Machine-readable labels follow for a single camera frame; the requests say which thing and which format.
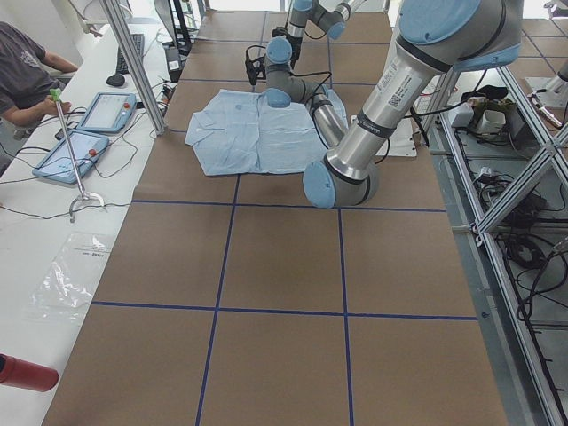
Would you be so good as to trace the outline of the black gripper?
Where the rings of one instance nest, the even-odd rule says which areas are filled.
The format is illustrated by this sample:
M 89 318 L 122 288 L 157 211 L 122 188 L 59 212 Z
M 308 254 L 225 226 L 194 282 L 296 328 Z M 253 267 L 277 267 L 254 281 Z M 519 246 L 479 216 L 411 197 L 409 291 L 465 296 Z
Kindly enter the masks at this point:
M 266 70 L 264 64 L 264 56 L 252 59 L 249 55 L 250 47 L 245 50 L 245 68 L 248 81 L 251 85 L 256 85 L 258 81 L 266 80 Z

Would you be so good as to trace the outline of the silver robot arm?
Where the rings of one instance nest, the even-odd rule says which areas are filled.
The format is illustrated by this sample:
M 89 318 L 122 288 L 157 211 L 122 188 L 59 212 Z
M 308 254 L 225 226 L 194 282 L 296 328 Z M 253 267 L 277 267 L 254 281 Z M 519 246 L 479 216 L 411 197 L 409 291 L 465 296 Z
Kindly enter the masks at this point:
M 293 2 L 286 26 L 276 30 L 261 61 L 269 106 L 305 105 L 329 146 L 303 174 L 306 198 L 321 209 L 356 206 L 374 196 L 375 155 L 434 76 L 508 65 L 521 46 L 521 1 L 405 1 L 390 44 L 393 59 L 355 123 L 345 126 L 325 89 L 291 68 L 308 22 L 336 39 L 359 6 L 344 1 L 329 11 L 317 1 Z
M 339 3 L 333 11 L 323 7 L 318 0 L 295 0 L 288 11 L 285 36 L 292 46 L 292 60 L 301 54 L 305 28 L 308 22 L 323 31 L 325 36 L 338 39 L 347 21 L 365 0 L 348 0 Z

